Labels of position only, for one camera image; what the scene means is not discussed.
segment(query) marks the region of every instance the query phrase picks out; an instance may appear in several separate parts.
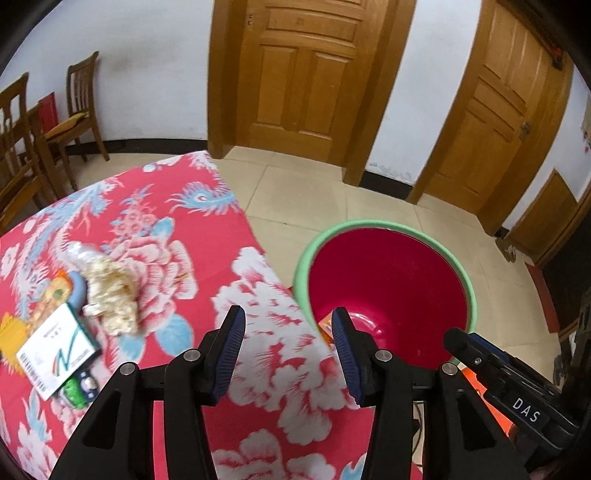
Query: wooden door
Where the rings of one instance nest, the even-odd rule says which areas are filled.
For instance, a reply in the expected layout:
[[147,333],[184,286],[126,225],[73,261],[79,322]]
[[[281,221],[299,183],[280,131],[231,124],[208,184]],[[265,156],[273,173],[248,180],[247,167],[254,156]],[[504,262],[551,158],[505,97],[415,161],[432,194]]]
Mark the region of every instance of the wooden door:
[[237,144],[342,165],[390,7],[248,0]]
[[576,211],[577,200],[560,173],[553,170],[507,240],[537,263],[568,226]]
[[496,4],[476,87],[427,193],[478,214],[527,142],[549,68],[534,34]]

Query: table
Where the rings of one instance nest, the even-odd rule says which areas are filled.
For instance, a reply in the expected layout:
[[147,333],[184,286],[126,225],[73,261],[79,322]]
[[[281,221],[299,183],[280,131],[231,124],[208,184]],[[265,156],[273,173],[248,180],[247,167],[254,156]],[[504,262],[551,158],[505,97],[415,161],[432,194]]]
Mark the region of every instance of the table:
[[[232,304],[247,314],[228,395],[205,408],[220,480],[360,478],[373,413],[358,409],[340,366],[269,267],[207,152],[160,160],[71,194],[0,238],[4,311],[26,319],[70,241],[124,262],[139,284],[145,334],[107,337],[91,372],[103,386],[126,361],[165,364],[199,344]],[[0,435],[37,480],[49,477],[84,411],[41,401],[0,365]],[[166,478],[163,410],[154,414],[156,478]]]

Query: door handle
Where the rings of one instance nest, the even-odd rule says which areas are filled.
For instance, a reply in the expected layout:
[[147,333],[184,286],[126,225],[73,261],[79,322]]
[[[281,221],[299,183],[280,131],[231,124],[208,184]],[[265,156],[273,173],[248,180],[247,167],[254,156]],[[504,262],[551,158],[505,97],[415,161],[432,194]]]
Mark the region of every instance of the door handle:
[[529,123],[528,121],[525,121],[521,124],[521,133],[519,135],[519,138],[521,140],[525,140],[525,137],[527,137],[531,132],[531,123]]

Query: red bucket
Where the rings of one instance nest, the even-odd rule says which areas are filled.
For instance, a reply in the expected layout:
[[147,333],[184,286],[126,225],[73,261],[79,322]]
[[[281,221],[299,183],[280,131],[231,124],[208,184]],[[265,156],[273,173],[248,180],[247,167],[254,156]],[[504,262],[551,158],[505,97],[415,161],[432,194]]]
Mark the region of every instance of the red bucket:
[[[298,277],[304,273],[305,285]],[[346,222],[317,238],[300,260],[294,295],[315,322],[347,308],[355,327],[379,348],[426,368],[450,359],[445,332],[471,331],[476,317],[470,281],[445,247],[377,220]]]

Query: beige floor tile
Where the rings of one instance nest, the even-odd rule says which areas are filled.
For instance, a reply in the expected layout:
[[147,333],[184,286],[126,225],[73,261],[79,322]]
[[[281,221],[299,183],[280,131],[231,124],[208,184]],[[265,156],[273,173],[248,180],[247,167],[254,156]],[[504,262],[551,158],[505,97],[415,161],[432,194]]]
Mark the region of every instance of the beige floor tile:
[[469,274],[474,293],[476,294],[476,333],[483,336],[490,343],[499,343],[499,332],[497,330],[497,319],[491,302],[491,293],[488,289],[488,282],[484,275],[477,273]]
[[292,285],[294,271],[306,246],[318,235],[314,230],[249,217],[256,239],[281,282]]
[[[123,173],[135,167],[143,167],[164,158],[170,158],[174,155],[162,155],[152,153],[112,153],[111,159],[105,161],[101,155],[88,155],[88,162],[84,163],[81,157],[71,156],[70,165],[74,172],[74,177],[78,182],[79,188],[87,187],[97,181],[104,180],[107,177]],[[63,168],[58,165],[60,176],[64,185],[70,185]]]
[[548,327],[537,293],[507,281],[487,278],[499,345],[528,345],[548,339]]
[[479,243],[478,258],[487,278],[533,287],[533,280],[525,266],[525,260],[528,260],[525,255],[518,254],[515,262],[508,262],[495,245],[494,239],[488,238]]
[[240,207],[246,210],[266,167],[229,158],[215,160],[215,164],[221,177],[236,195]]
[[330,163],[325,163],[309,158],[295,157],[284,153],[275,153],[268,162],[269,165],[285,168],[286,170],[295,170],[310,175],[318,175],[335,181],[343,180],[343,169]]
[[548,380],[553,380],[554,359],[560,354],[558,336],[554,335],[544,342],[507,347],[505,350],[524,361]]
[[268,165],[273,155],[275,155],[275,152],[271,152],[268,150],[259,150],[257,148],[248,147],[234,147],[230,150],[230,152],[228,153],[228,155],[226,155],[225,158]]
[[452,217],[454,220],[458,220],[461,223],[482,230],[482,225],[476,215],[462,210],[451,203],[444,202],[443,200],[424,193],[417,204],[423,208],[432,210],[433,212],[442,213],[443,215]]
[[346,219],[345,185],[324,177],[267,167],[248,215],[322,231]]
[[414,205],[371,190],[345,185],[347,197],[347,220],[371,218],[408,225],[418,230],[418,221]]
[[415,207],[421,229],[446,247],[469,273],[482,274],[478,260],[479,232],[465,223],[422,207]]

